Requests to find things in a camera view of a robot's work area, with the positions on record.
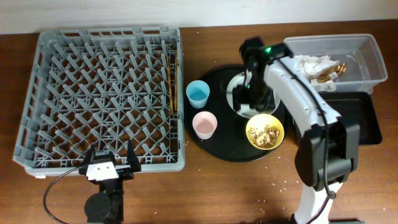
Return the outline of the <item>pink plastic cup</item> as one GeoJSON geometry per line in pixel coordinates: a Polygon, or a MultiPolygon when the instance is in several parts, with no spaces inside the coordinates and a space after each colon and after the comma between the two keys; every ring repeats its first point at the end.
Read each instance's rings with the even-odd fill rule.
{"type": "Polygon", "coordinates": [[[201,111],[192,120],[192,126],[196,135],[203,140],[212,137],[218,125],[217,118],[213,113],[201,111]]]}

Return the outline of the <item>yellow bowl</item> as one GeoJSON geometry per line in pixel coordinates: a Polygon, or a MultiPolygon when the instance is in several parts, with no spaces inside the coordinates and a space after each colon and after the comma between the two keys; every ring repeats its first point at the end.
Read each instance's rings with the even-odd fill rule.
{"type": "Polygon", "coordinates": [[[282,141],[284,140],[284,127],[282,123],[274,116],[269,115],[269,114],[258,114],[253,116],[252,118],[249,119],[248,123],[246,124],[246,137],[248,138],[249,142],[251,143],[252,146],[254,146],[257,149],[260,150],[272,150],[277,148],[282,141]],[[268,149],[262,149],[260,147],[255,146],[248,138],[247,131],[250,127],[255,127],[255,128],[262,128],[265,125],[272,126],[280,131],[280,135],[277,139],[277,143],[275,146],[268,148],[268,149]]]}

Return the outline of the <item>white napkin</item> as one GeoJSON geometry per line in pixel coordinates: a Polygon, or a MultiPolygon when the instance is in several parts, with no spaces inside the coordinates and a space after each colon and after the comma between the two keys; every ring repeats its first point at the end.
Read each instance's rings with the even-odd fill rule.
{"type": "Polygon", "coordinates": [[[312,87],[314,87],[316,91],[336,91],[336,86],[333,84],[332,80],[321,83],[317,79],[329,68],[340,65],[339,60],[331,60],[329,55],[321,57],[295,55],[294,59],[298,61],[305,78],[311,83],[312,87]]]}

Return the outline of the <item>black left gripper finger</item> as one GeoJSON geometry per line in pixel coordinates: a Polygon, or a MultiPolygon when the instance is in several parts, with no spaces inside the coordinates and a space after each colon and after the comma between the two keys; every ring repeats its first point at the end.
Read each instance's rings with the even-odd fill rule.
{"type": "Polygon", "coordinates": [[[84,170],[88,167],[90,162],[93,160],[95,156],[95,146],[92,144],[88,150],[87,155],[85,156],[82,164],[81,164],[81,170],[84,170]]]}
{"type": "Polygon", "coordinates": [[[126,168],[128,172],[140,172],[141,171],[141,163],[134,152],[134,148],[131,140],[127,141],[127,163],[129,167],[126,168]]]}

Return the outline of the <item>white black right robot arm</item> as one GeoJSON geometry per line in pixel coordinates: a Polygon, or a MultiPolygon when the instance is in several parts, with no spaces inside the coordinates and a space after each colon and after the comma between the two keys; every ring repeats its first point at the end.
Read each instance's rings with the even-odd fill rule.
{"type": "Polygon", "coordinates": [[[243,82],[231,90],[231,107],[241,116],[264,112],[276,95],[302,138],[295,167],[303,182],[294,223],[329,223],[337,191],[358,167],[359,124],[335,111],[305,78],[285,43],[265,46],[259,37],[239,47],[243,82]]]}

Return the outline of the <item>brown food scraps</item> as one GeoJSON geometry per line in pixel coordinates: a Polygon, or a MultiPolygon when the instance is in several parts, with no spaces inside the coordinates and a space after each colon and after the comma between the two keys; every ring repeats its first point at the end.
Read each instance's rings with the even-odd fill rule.
{"type": "Polygon", "coordinates": [[[268,149],[276,145],[280,131],[272,126],[250,127],[247,131],[249,140],[257,147],[268,149]]]}

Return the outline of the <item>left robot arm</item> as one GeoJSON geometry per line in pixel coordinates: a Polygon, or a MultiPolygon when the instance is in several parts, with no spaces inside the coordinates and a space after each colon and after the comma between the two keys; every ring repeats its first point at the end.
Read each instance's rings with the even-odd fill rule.
{"type": "Polygon", "coordinates": [[[88,223],[124,221],[123,182],[134,179],[134,174],[141,171],[141,164],[131,141],[127,142],[127,163],[128,167],[116,168],[116,159],[112,152],[96,152],[95,147],[90,146],[79,168],[79,174],[99,186],[99,192],[90,196],[85,203],[88,223]]]}

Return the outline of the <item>white round plate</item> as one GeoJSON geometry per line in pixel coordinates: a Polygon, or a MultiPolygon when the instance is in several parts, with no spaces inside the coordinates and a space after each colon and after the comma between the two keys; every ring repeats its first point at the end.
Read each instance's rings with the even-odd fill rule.
{"type": "MultiPolygon", "coordinates": [[[[228,83],[226,88],[226,99],[233,110],[233,89],[236,88],[238,85],[243,84],[244,80],[244,72],[241,72],[235,75],[228,83]]],[[[273,114],[280,104],[280,97],[272,91],[273,97],[271,98],[270,104],[267,109],[263,112],[258,112],[255,109],[250,108],[249,106],[241,106],[241,109],[238,110],[236,113],[245,118],[252,118],[257,114],[273,114]]]]}

